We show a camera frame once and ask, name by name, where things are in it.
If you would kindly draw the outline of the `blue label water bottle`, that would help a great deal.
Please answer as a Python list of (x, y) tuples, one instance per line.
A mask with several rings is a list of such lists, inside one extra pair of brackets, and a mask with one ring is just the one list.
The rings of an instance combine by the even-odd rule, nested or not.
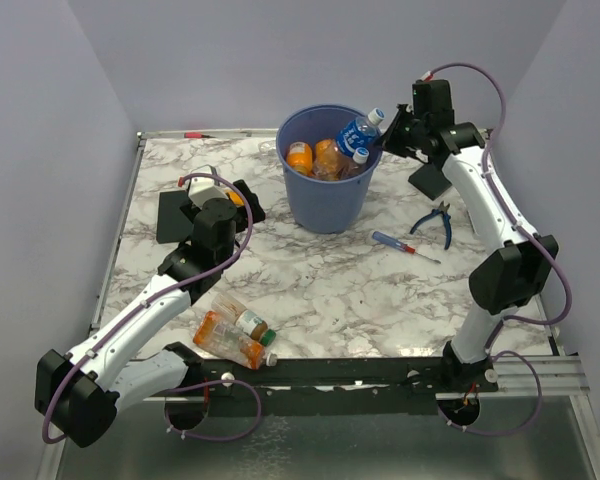
[(358, 148), (366, 148), (380, 136), (380, 125), (384, 120), (384, 112), (379, 108), (351, 120), (335, 138), (338, 151), (352, 157)]

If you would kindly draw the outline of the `clear bottle white cap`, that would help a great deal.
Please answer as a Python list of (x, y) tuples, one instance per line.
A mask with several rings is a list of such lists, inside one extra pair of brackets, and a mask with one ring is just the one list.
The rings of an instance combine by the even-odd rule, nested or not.
[(364, 147), (359, 147), (355, 150), (352, 157), (344, 163), (341, 170), (340, 179), (345, 180), (353, 178), (363, 173), (366, 169), (369, 150)]

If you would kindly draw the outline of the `small orange juice bottle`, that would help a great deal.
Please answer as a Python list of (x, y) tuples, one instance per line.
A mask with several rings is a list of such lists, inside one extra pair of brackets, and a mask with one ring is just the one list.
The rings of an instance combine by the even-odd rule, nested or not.
[(338, 181), (348, 164), (349, 157), (338, 149), (333, 139), (324, 139), (315, 145), (312, 174), (316, 179)]

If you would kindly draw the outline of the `Pepsi bottle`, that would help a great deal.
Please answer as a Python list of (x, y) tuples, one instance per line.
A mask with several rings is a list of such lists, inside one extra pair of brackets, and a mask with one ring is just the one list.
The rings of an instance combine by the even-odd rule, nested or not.
[(275, 155), (277, 151), (277, 145), (275, 141), (261, 142), (258, 148), (259, 152), (264, 155)]

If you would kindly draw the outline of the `orange bottle front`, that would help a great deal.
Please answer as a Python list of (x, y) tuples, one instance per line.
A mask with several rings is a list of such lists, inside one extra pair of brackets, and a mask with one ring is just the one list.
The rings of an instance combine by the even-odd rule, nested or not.
[(305, 142), (293, 142), (286, 156), (287, 164), (296, 173), (309, 176), (313, 169), (313, 151)]

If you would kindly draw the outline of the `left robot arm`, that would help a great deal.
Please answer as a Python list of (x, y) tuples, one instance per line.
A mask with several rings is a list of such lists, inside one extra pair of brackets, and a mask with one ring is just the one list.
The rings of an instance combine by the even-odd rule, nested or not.
[(180, 178), (191, 194), (191, 234), (178, 244), (140, 294), (107, 325), (64, 354), (51, 349), (36, 367), (34, 407), (42, 439), (70, 439), (79, 447), (99, 440), (124, 409), (155, 394), (209, 394), (219, 385), (203, 373), (202, 359), (181, 343), (147, 360), (134, 356), (164, 325), (188, 310), (240, 258), (265, 220), (258, 196), (243, 180), (216, 174)]

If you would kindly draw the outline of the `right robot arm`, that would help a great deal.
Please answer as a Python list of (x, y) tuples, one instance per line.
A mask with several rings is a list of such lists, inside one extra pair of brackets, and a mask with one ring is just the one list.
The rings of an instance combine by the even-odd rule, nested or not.
[(376, 144), (403, 158), (422, 152), (427, 161), (410, 175), (410, 184), (431, 200), (454, 188), (487, 252), (469, 276), (473, 304), (445, 345), (439, 367), (441, 383), (461, 391), (489, 369), (491, 346), (505, 319), (544, 288), (558, 244), (553, 236), (538, 234), (514, 206), (479, 130), (456, 121), (448, 81), (419, 80), (412, 99), (411, 106), (399, 105)]

